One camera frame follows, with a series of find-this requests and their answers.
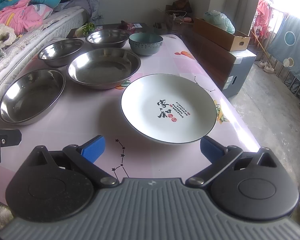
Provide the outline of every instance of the concrete floor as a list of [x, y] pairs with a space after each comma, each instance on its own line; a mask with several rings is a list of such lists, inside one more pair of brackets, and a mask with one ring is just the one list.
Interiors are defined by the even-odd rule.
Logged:
[[258, 143], [271, 148], [300, 183], [300, 100], [275, 74], [253, 64], [240, 92], [229, 101]]

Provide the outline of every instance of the wooden stick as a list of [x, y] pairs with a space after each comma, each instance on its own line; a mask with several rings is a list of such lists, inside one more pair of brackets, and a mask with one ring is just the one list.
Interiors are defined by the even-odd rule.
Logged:
[[266, 57], [269, 59], [269, 57], [268, 57], [268, 55], [267, 55], [265, 49], [264, 49], [263, 46], [261, 45], [261, 43], [260, 43], [260, 41], [258, 40], [257, 36], [254, 34], [254, 31], [252, 30], [251, 32], [252, 32], [253, 36], [256, 38], [257, 42], [260, 44], [262, 50], [263, 50], [264, 53], [266, 54]]

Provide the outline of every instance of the stainless steel bowl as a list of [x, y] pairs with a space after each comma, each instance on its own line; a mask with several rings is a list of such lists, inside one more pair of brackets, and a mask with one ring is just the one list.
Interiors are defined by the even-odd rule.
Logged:
[[57, 41], [41, 49], [38, 59], [43, 60], [50, 67], [62, 67], [78, 56], [78, 51], [83, 44], [84, 41], [79, 39]]
[[37, 122], [57, 103], [66, 85], [59, 70], [39, 69], [20, 77], [0, 101], [0, 118], [9, 124]]
[[104, 29], [91, 33], [86, 41], [95, 49], [122, 48], [129, 39], [130, 33], [124, 30]]
[[80, 55], [67, 67], [66, 73], [72, 81], [89, 88], [110, 89], [126, 82], [140, 65], [140, 58], [133, 52], [104, 48]]

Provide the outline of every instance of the white paper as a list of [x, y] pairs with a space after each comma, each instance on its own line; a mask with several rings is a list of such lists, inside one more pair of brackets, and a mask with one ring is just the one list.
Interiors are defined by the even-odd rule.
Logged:
[[223, 90], [228, 88], [228, 86], [229, 86], [229, 85], [231, 84], [231, 82], [232, 82], [232, 79], [233, 79], [233, 76], [228, 77], [227, 82], [225, 83], [225, 86], [223, 87]]
[[242, 61], [242, 57], [238, 57], [235, 59], [234, 64], [240, 64]]

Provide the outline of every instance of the gray curtain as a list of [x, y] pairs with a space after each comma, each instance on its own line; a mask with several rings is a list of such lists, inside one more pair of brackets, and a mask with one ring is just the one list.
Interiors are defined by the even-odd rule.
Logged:
[[259, 0], [226, 0], [224, 14], [235, 29], [248, 35]]

